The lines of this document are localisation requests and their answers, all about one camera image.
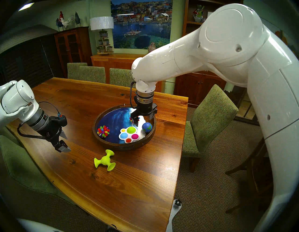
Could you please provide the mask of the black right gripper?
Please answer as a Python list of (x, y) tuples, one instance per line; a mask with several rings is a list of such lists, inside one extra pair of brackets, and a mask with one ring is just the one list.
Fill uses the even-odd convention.
[(156, 123), (156, 114), (157, 114), (157, 104), (138, 104), (136, 109), (131, 113), (130, 121), (133, 124), (138, 124), (140, 117), (139, 116), (150, 116), (153, 115), (153, 122)]

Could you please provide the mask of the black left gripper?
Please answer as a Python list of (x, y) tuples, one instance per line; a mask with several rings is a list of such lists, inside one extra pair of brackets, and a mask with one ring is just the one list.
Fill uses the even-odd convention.
[(59, 140), (59, 137), (68, 139), (62, 127), (67, 125), (67, 119), (65, 116), (57, 117), (50, 116), (47, 125), (40, 130), (40, 135), (47, 137), (47, 141), (50, 142), (58, 152), (70, 152), (71, 149), (63, 141)]

